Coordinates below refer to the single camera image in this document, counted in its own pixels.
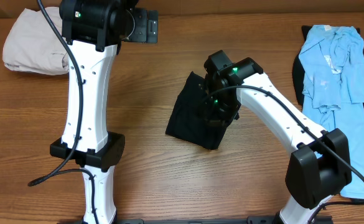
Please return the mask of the black t-shirt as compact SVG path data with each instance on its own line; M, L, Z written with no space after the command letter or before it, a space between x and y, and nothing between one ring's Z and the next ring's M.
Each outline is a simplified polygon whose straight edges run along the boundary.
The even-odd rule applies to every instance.
M226 129L210 127L198 115L197 106L206 95L201 89L203 84L203 77L194 72L190 73L175 102L166 134L202 146L205 149L216 150Z

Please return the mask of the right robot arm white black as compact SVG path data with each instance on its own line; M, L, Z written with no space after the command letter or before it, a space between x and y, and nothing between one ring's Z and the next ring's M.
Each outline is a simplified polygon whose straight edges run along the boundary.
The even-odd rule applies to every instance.
M289 154L286 186L291 194L274 223L325 223L320 209L352 181L348 139L302 114L251 58L233 63L219 50L204 63L207 94L198 112L207 125L227 127L241 106L250 109Z

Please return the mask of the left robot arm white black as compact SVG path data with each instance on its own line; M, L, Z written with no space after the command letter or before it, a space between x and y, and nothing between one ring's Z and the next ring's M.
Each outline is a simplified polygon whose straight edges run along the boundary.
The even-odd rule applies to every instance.
M136 1L62 1L62 37L70 49L68 110L62 137L50 154L74 160L85 184L82 223L116 223L114 169L124 146L123 134L108 131L106 106L113 62L122 42L157 43L156 10Z

